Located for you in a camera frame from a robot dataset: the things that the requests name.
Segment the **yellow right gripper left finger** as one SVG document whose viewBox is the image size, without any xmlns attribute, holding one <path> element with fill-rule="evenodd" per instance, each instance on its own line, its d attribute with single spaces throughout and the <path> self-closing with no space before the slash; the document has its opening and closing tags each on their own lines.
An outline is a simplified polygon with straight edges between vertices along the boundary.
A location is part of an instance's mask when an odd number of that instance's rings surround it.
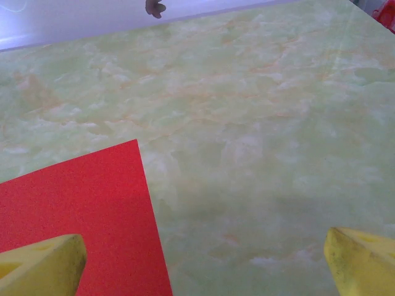
<svg viewBox="0 0 395 296">
<path fill-rule="evenodd" d="M 87 259 L 67 234 L 0 253 L 0 296 L 75 296 Z"/>
</svg>

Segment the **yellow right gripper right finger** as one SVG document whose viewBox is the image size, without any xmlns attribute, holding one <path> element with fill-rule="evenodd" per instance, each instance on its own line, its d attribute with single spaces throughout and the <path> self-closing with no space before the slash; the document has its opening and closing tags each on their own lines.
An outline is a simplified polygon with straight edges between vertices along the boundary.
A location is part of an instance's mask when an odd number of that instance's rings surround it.
<svg viewBox="0 0 395 296">
<path fill-rule="evenodd" d="M 332 227 L 323 252 L 340 296 L 395 296 L 395 239 Z"/>
</svg>

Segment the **red paper sheet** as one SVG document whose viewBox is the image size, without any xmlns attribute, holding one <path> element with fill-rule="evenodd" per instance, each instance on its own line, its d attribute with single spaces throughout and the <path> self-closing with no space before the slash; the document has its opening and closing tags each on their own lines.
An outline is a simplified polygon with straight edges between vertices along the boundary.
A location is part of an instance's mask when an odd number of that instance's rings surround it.
<svg viewBox="0 0 395 296">
<path fill-rule="evenodd" d="M 0 252 L 80 234 L 77 296 L 173 296 L 135 140 L 0 183 Z"/>
</svg>

